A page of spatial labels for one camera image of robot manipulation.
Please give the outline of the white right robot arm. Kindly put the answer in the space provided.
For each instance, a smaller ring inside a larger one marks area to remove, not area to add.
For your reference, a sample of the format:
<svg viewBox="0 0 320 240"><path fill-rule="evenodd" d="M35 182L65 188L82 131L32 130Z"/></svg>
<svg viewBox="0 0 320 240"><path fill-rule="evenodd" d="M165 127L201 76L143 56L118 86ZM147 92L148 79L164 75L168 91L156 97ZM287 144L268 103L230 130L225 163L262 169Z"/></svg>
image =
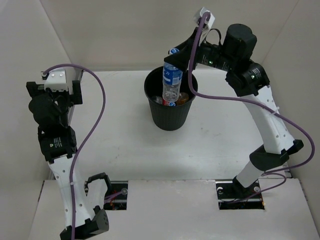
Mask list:
<svg viewBox="0 0 320 240"><path fill-rule="evenodd" d="M183 72L191 72L197 64L224 71L226 82L236 94L233 101L243 102L247 107L263 144L249 155L249 162L232 180L233 194L243 198L259 177L282 166L304 144L288 132L285 123L289 120L279 113L266 71L251 60L257 43L253 31L244 24L232 24L224 41L218 44L208 43L200 34L200 28L196 27L164 61Z"/></svg>

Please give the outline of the blue label plastic bottle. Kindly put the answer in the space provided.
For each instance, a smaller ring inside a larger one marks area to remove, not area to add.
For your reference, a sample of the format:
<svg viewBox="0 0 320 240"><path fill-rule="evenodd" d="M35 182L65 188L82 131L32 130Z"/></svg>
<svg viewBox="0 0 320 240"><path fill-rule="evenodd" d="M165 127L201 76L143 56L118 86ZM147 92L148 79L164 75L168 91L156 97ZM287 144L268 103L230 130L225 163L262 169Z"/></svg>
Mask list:
<svg viewBox="0 0 320 240"><path fill-rule="evenodd" d="M162 71L162 97L165 101L175 102L179 98L183 72L171 64L165 63Z"/></svg>

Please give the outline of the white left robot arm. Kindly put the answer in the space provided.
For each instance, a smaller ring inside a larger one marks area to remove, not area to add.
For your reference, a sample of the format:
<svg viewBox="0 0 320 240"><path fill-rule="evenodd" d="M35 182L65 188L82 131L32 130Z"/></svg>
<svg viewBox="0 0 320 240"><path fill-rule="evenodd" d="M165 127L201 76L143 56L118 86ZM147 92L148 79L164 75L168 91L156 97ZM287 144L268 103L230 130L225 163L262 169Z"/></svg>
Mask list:
<svg viewBox="0 0 320 240"><path fill-rule="evenodd" d="M40 150L58 184L64 209L62 240L87 240L109 230L104 200L112 195L112 185L104 172L84 179L76 165L79 156L76 133L69 124L69 111L82 104L80 82L73 81L75 93L27 82L28 105L38 124Z"/></svg>

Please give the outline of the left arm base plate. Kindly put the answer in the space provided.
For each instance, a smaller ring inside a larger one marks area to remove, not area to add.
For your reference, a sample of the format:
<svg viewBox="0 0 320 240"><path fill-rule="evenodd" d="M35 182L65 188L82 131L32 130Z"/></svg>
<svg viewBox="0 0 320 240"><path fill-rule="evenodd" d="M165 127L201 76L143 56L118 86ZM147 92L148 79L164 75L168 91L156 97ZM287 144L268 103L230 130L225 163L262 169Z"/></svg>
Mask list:
<svg viewBox="0 0 320 240"><path fill-rule="evenodd" d="M112 181L111 191L105 194L104 206L106 211L122 211L127 209L128 181Z"/></svg>

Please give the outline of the red label plastic bottle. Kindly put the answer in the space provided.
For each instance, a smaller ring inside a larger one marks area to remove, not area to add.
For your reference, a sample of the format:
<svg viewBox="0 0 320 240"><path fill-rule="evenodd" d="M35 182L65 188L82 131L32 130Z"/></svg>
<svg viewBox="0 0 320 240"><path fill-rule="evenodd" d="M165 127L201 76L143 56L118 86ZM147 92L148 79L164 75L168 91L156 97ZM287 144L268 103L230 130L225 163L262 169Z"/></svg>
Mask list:
<svg viewBox="0 0 320 240"><path fill-rule="evenodd" d="M163 106L174 107L176 105L175 102L166 101L163 97L161 98L161 101Z"/></svg>

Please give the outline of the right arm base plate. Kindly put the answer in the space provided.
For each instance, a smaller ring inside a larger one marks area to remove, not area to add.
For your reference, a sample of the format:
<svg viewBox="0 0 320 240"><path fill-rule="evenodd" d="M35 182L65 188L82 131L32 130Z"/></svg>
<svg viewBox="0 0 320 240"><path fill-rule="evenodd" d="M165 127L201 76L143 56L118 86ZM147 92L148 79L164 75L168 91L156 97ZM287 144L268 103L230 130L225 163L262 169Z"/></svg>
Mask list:
<svg viewBox="0 0 320 240"><path fill-rule="evenodd" d="M231 179L215 182L219 210L264 210L259 181L242 188Z"/></svg>

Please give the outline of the orange juice bottle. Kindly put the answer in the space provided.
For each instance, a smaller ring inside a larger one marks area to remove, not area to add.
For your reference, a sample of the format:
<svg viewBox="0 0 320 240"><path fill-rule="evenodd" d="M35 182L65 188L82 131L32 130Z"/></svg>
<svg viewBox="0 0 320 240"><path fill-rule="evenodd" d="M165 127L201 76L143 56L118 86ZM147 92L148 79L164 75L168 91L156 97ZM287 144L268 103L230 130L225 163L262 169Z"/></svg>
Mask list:
<svg viewBox="0 0 320 240"><path fill-rule="evenodd" d="M180 92L177 101L175 102L176 106L181 106L189 101L189 95L186 92Z"/></svg>

